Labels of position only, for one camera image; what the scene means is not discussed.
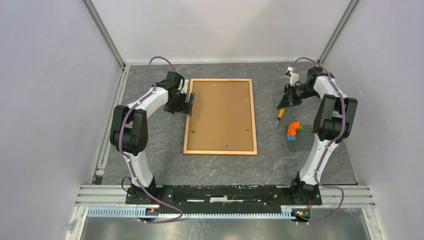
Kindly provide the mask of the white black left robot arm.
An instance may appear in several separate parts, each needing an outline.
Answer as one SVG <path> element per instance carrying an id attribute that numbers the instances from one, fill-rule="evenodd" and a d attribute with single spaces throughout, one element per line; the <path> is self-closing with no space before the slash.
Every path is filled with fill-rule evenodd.
<path id="1" fill-rule="evenodd" d="M 159 108 L 175 114 L 191 116 L 195 94 L 189 93 L 189 80 L 170 71 L 164 80 L 156 82 L 141 98 L 127 105 L 117 105 L 113 110 L 109 141 L 124 157 L 130 172 L 131 192 L 145 204 L 157 198 L 145 149 L 149 141 L 148 119 Z"/>

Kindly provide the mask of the wooden picture frame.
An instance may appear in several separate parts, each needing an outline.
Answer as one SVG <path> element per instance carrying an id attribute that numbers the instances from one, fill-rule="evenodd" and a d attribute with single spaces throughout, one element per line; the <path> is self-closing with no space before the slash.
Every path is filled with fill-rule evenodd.
<path id="1" fill-rule="evenodd" d="M 193 78 L 185 155 L 258 154 L 253 82 L 249 78 Z"/>

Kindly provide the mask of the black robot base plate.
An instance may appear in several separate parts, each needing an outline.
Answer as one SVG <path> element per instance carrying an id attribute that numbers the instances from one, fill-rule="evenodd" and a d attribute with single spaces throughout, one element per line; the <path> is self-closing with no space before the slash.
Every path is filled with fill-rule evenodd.
<path id="1" fill-rule="evenodd" d="M 148 196 L 127 189 L 127 205 L 155 204 L 161 214 L 276 214 L 282 206 L 320 206 L 320 190 L 315 198 L 292 194 L 285 185 L 163 185 Z"/>

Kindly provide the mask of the orange handled screwdriver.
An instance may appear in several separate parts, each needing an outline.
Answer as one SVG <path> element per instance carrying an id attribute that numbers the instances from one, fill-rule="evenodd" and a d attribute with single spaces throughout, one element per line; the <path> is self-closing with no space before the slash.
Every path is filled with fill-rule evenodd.
<path id="1" fill-rule="evenodd" d="M 277 115 L 277 121 L 276 121 L 276 124 L 275 124 L 275 128 L 276 129 L 278 128 L 278 125 L 279 125 L 279 123 L 280 123 L 280 121 L 281 121 L 281 119 L 282 119 L 285 111 L 286 111 L 285 108 L 279 109 L 279 112 L 278 112 L 278 115 Z"/>

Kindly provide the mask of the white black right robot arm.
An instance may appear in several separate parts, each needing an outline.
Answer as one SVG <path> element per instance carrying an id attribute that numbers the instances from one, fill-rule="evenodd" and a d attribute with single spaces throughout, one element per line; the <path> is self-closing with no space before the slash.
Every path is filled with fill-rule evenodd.
<path id="1" fill-rule="evenodd" d="M 358 101 L 346 96 L 337 86 L 333 74 L 321 67 L 310 68 L 305 83 L 299 81 L 298 74 L 291 66 L 287 68 L 285 76 L 289 78 L 289 83 L 284 86 L 284 95 L 277 105 L 279 111 L 298 106 L 307 98 L 320 99 L 312 126 L 312 149 L 288 191 L 293 203 L 302 204 L 309 197 L 317 196 L 321 172 L 334 149 L 351 133 Z"/>

